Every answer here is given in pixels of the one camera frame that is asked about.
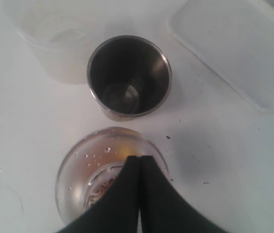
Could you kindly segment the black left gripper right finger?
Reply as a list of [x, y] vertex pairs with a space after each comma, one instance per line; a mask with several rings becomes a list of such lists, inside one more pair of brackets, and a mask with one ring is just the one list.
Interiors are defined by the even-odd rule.
[[222, 232], [179, 195], [153, 157], [140, 159], [139, 209], [144, 233]]

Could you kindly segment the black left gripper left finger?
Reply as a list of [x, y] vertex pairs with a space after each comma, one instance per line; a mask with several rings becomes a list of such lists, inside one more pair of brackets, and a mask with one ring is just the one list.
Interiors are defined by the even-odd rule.
[[61, 233], [136, 233], [141, 158], [129, 156], [105, 194]]

